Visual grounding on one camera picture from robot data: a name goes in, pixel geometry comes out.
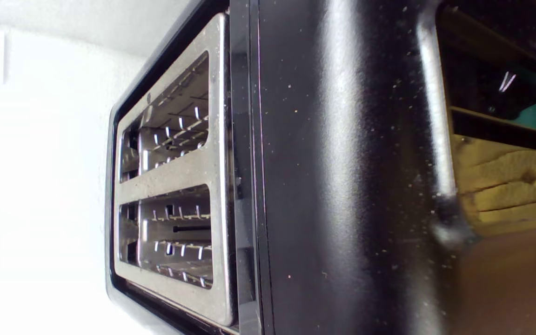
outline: toaster slot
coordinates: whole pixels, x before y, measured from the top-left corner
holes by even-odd
[[[210,193],[202,185],[140,201],[141,268],[212,288]]]

